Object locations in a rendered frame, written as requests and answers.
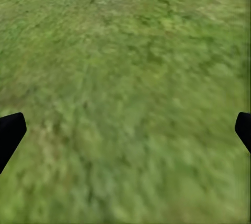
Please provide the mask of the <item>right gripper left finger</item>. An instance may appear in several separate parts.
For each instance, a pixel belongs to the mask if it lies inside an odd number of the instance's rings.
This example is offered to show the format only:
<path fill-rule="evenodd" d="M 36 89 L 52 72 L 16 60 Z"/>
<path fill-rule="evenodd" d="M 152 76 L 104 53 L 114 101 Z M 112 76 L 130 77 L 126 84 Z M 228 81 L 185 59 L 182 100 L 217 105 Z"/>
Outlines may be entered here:
<path fill-rule="evenodd" d="M 0 118 L 0 174 L 27 132 L 22 112 Z"/>

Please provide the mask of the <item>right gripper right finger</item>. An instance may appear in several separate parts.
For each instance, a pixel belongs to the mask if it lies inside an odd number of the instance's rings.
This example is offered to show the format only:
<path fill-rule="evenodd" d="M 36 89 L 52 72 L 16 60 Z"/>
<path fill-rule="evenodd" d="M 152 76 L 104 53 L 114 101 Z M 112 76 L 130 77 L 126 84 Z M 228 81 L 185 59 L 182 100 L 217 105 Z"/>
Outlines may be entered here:
<path fill-rule="evenodd" d="M 239 113 L 235 131 L 251 153 L 251 114 Z"/>

